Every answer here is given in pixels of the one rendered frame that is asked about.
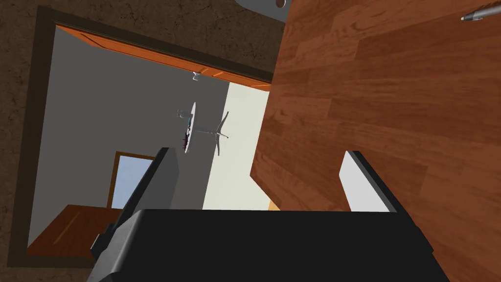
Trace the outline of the white round pedestal table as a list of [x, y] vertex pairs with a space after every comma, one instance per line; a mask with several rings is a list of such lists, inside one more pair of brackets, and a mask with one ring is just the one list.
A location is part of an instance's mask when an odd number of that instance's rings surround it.
[[191, 144], [191, 136], [194, 132], [200, 132], [200, 133], [207, 133], [215, 136], [215, 143], [216, 143], [216, 150], [217, 150], [217, 156], [220, 155], [220, 137], [226, 137], [228, 139], [228, 136], [224, 135], [221, 133], [222, 127], [228, 117], [229, 112], [226, 113], [222, 121], [218, 124], [216, 129], [205, 129], [202, 127], [197, 127], [195, 125], [195, 117], [196, 117], [196, 102], [193, 103], [193, 106], [191, 108], [191, 112], [189, 113], [188, 111], [184, 110], [178, 110], [177, 111], [177, 117], [179, 118], [186, 118], [187, 119], [187, 130], [184, 134], [184, 139], [183, 139], [183, 149], [185, 153], [189, 152], [189, 146]]

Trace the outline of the wood-framed window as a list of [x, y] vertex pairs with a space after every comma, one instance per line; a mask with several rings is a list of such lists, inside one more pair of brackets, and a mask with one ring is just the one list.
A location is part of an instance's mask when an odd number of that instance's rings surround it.
[[114, 155], [107, 208], [122, 209], [154, 157], [117, 151]]

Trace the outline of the brown wooden cupboard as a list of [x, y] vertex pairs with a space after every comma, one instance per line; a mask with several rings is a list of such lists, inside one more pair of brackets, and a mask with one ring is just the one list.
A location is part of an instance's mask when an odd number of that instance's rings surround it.
[[92, 258], [91, 246], [122, 209], [67, 205], [28, 246], [33, 256]]

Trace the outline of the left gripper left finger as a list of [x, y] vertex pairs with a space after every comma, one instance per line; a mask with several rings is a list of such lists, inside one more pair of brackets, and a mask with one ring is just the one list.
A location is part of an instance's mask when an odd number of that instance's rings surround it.
[[179, 173], [176, 149], [161, 148], [132, 192], [118, 220], [128, 220], [143, 209], [170, 209]]

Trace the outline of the brown wooden table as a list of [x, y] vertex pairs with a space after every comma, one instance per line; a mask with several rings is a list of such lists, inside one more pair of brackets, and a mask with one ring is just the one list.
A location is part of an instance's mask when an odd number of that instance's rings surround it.
[[501, 0], [291, 0], [250, 175], [281, 209], [346, 210], [359, 150], [451, 282], [501, 282]]

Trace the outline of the silver pen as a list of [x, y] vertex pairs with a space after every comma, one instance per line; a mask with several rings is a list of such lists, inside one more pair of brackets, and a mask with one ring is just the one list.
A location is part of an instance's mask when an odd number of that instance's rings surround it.
[[477, 21], [485, 17], [501, 14], [501, 0], [481, 6], [472, 13], [468, 13], [461, 17], [461, 21]]

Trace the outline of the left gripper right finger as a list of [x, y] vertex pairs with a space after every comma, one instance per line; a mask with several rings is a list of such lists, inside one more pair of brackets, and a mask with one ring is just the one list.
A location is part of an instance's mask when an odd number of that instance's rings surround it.
[[359, 151], [346, 151], [339, 178], [353, 212], [407, 213]]

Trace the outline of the grey rounded object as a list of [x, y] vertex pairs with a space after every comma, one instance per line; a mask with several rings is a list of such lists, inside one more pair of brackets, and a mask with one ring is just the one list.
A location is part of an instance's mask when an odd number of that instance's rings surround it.
[[242, 7], [257, 14], [286, 22], [291, 0], [235, 0]]

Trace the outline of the orange wooden door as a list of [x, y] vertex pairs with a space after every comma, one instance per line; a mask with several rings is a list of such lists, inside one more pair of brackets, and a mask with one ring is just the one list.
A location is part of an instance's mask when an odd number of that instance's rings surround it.
[[204, 63], [191, 62], [187, 59], [177, 58], [167, 54], [162, 54], [157, 51], [148, 50], [143, 47], [137, 47], [131, 44], [119, 42], [117, 40], [108, 39], [98, 35], [92, 35], [75, 28], [65, 27], [62, 25], [57, 26], [68, 34], [94, 47], [100, 47], [102, 49], [126, 54], [132, 57], [156, 62], [189, 72], [200, 72], [201, 76], [214, 77], [266, 92], [269, 92], [271, 89], [271, 84], [268, 82], [259, 81], [254, 78], [248, 78], [243, 75], [236, 74], [232, 71], [223, 70], [220, 67], [210, 67], [209, 65]]

